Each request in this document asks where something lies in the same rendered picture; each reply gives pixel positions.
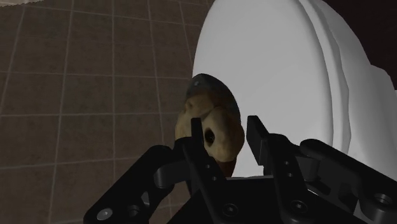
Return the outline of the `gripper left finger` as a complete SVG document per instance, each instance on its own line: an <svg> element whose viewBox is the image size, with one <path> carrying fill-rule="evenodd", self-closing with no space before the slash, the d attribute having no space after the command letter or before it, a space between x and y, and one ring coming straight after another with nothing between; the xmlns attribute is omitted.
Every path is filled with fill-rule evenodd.
<svg viewBox="0 0 397 224"><path fill-rule="evenodd" d="M148 149L85 213L83 224L149 224L174 185L190 183L191 197L167 224L230 224L217 194L225 177L204 148L200 119L173 148Z"/></svg>

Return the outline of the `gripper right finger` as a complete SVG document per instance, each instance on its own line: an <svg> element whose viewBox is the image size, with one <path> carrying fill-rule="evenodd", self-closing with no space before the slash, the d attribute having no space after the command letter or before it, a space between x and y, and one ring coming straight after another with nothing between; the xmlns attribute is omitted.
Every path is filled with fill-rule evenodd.
<svg viewBox="0 0 397 224"><path fill-rule="evenodd" d="M397 224L397 181L320 140L271 134L256 115L246 139L273 177L282 224Z"/></svg>

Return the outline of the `tan turtle figure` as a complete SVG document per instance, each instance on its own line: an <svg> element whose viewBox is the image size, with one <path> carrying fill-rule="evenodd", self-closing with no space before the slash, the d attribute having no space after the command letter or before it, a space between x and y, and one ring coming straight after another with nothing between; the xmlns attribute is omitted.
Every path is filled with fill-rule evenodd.
<svg viewBox="0 0 397 224"><path fill-rule="evenodd" d="M201 119L204 148L229 178L245 141L239 107L229 88L209 74L194 76L178 115L175 139L192 135L192 118Z"/></svg>

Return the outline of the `white toilet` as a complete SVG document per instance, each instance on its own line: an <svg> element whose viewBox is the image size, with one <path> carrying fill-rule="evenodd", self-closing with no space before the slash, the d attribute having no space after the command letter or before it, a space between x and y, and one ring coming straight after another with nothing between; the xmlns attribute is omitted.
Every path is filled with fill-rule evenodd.
<svg viewBox="0 0 397 224"><path fill-rule="evenodd" d="M397 93L323 0L215 0L193 73L222 81L242 123L318 139L397 180Z"/></svg>

